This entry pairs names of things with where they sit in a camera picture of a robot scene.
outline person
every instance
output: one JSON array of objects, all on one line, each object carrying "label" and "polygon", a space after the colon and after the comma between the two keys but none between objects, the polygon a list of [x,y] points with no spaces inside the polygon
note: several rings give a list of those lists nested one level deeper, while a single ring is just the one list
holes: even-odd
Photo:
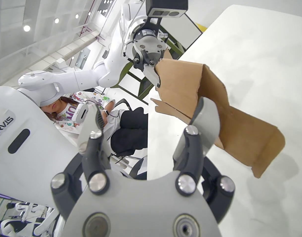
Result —
[{"label": "person", "polygon": [[117,157],[130,156],[135,150],[147,148],[148,114],[144,114],[142,107],[133,111],[113,110],[114,100],[95,92],[79,91],[64,95],[52,104],[40,108],[55,122],[61,133],[72,134],[77,139],[82,124],[73,122],[72,117],[78,104],[84,102],[99,105],[104,120],[104,136]]}]

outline white robot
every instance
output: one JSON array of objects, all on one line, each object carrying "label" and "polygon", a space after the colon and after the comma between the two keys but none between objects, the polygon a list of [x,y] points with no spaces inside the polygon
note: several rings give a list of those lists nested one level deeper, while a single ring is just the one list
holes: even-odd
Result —
[{"label": "white robot", "polygon": [[[166,49],[160,21],[180,17],[187,9],[188,0],[124,4],[108,57],[92,70],[33,71],[19,79],[17,90],[0,87],[0,194],[57,208],[67,220],[63,236],[120,236],[122,230],[140,236],[142,227],[144,236],[192,237],[205,231],[205,236],[219,237],[217,223],[229,209],[234,184],[209,160],[205,161],[209,168],[203,167],[203,151],[210,149],[220,130],[212,101],[200,100],[174,154],[174,171],[153,181],[128,179],[110,170],[99,110],[82,158],[39,109],[66,93],[114,86],[128,61],[159,87],[154,67]],[[203,185],[205,198],[196,190],[204,171],[210,176]],[[161,214],[172,221],[163,220]]]}]

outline metal screw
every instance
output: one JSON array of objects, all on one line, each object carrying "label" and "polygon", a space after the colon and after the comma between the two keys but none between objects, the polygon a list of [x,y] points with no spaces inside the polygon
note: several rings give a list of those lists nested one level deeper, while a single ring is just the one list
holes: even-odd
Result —
[{"label": "metal screw", "polygon": [[199,237],[200,229],[197,221],[189,214],[182,214],[174,222],[175,237]]},{"label": "metal screw", "polygon": [[235,190],[235,184],[231,178],[227,176],[223,176],[220,180],[220,186],[223,190],[228,193],[233,193]]},{"label": "metal screw", "polygon": [[65,183],[65,175],[63,173],[59,173],[53,177],[51,180],[52,189],[59,189]]},{"label": "metal screw", "polygon": [[187,134],[191,135],[191,136],[195,136],[198,135],[198,129],[193,126],[193,125],[189,125],[185,128]]},{"label": "metal screw", "polygon": [[195,180],[190,175],[181,175],[178,178],[178,186],[181,191],[191,194],[196,190]]},{"label": "metal screw", "polygon": [[90,190],[95,193],[104,189],[106,184],[107,184],[107,178],[102,173],[93,175],[88,183]]},{"label": "metal screw", "polygon": [[91,139],[97,139],[97,138],[100,138],[102,136],[102,132],[101,130],[98,130],[98,131],[92,131],[91,134],[90,134],[90,138]]}]

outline brown cardboard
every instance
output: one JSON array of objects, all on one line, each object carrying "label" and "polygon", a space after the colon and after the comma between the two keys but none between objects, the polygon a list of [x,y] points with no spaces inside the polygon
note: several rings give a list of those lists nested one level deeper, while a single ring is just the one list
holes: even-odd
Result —
[{"label": "brown cardboard", "polygon": [[213,100],[221,122],[220,140],[215,145],[252,167],[254,176],[260,178],[284,148],[283,134],[277,127],[230,106],[224,84],[207,65],[173,60],[167,53],[164,56],[166,59],[156,65],[161,81],[157,91],[162,100],[152,99],[156,112],[188,124],[199,97]]}]

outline table surface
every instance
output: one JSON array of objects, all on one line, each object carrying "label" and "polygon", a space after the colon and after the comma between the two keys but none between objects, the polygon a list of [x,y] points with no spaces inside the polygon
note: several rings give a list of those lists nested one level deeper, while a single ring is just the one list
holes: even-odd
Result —
[{"label": "table surface", "polygon": [[[220,223],[223,237],[302,237],[302,18],[233,5],[181,60],[207,64],[229,102],[276,125],[286,146],[260,179],[225,151],[208,157],[232,178],[236,194]],[[150,98],[160,99],[152,89]],[[148,180],[168,174],[186,124],[149,104]]]}]

